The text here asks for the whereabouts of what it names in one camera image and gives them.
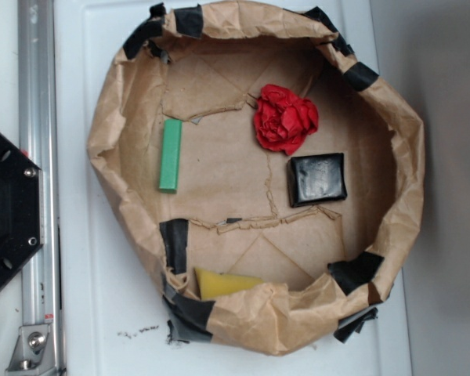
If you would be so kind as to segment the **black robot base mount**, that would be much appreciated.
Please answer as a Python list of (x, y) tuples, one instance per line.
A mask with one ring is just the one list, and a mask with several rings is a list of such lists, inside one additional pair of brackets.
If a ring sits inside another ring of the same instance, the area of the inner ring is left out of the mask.
[(0, 291), (42, 246), (41, 169), (0, 133)]

